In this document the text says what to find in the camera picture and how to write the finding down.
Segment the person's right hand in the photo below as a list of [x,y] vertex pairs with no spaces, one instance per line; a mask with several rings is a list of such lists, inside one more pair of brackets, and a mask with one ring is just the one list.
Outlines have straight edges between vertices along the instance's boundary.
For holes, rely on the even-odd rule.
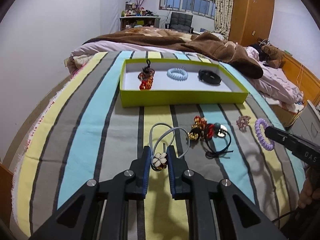
[[308,168],[306,171],[306,180],[304,181],[303,189],[299,194],[298,207],[301,209],[304,209],[307,205],[310,205],[313,200],[319,200],[320,198],[319,189],[314,190],[312,188],[310,181],[310,170],[311,168]]

